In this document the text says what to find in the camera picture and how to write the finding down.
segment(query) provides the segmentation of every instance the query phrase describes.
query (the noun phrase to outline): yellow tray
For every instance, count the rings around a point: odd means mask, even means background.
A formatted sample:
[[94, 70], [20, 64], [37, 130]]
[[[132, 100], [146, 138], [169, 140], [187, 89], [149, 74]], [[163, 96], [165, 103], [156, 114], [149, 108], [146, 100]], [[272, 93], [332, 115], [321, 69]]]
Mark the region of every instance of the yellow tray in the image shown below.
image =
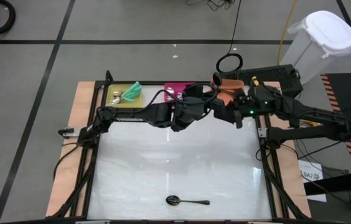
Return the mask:
[[106, 95], [106, 105], [112, 106], [115, 108], [140, 108], [140, 107], [142, 107], [142, 103], [143, 103], [142, 98], [141, 98], [142, 92], [137, 98], [134, 98], [134, 100], [136, 100], [136, 101], [133, 103], [122, 100], [118, 104], [113, 104], [113, 105], [110, 104], [111, 100], [113, 100], [115, 98], [113, 96], [114, 91], [124, 92], [130, 87], [131, 87], [131, 85], [110, 85], [108, 88], [108, 94]]

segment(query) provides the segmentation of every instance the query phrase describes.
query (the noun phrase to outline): spoon handle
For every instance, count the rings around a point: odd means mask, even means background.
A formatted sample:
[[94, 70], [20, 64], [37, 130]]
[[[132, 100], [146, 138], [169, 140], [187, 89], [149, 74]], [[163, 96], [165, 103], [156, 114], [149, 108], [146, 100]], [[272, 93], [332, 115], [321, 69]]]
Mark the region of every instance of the spoon handle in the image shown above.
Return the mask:
[[180, 202], [191, 202], [191, 203], [199, 203], [202, 205], [210, 205], [210, 201], [202, 200], [202, 201], [188, 201], [188, 200], [181, 200]]

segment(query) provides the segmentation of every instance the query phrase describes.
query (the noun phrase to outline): white table surface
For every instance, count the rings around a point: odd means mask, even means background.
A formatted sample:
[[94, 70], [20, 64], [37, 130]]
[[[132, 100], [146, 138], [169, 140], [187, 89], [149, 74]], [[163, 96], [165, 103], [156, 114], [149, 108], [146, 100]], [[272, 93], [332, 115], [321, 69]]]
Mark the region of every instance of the white table surface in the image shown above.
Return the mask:
[[[144, 87], [145, 105], [161, 88]], [[271, 219], [258, 148], [251, 118], [236, 129], [209, 114], [178, 133], [114, 123], [101, 135], [88, 219]], [[171, 206], [169, 195], [211, 204]]]

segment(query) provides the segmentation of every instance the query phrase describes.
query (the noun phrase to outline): warning stripe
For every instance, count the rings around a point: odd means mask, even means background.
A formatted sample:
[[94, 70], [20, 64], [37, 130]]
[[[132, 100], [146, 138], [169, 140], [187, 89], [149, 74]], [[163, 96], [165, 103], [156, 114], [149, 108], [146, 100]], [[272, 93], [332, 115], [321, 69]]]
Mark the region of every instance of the warning stripe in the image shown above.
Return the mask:
[[[330, 81], [327, 77], [326, 74], [321, 75], [322, 82], [325, 86], [325, 91], [326, 94], [329, 98], [329, 103], [332, 106], [332, 109], [334, 112], [340, 112], [340, 107], [339, 107], [339, 102], [337, 101], [337, 98], [335, 96], [335, 93], [333, 92], [332, 86], [330, 85]], [[350, 158], [351, 158], [351, 141], [345, 142], [345, 145], [347, 146], [347, 150], [349, 151]]]
[[330, 102], [330, 104], [332, 106], [338, 106], [339, 105], [339, 103], [337, 101], [335, 101], [335, 100], [329, 100], [329, 102]]

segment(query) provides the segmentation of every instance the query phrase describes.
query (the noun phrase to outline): label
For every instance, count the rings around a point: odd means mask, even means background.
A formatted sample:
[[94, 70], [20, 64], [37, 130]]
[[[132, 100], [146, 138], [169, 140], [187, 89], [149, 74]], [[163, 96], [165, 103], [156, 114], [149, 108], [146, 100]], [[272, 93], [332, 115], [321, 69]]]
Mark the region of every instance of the label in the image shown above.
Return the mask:
[[[322, 175], [322, 166], [318, 163], [307, 161], [299, 161], [301, 175], [311, 181], [322, 180], [324, 176]], [[308, 182], [306, 179], [302, 179], [303, 183]], [[319, 202], [326, 202], [326, 195], [310, 195], [307, 196], [309, 200], [316, 200]]]

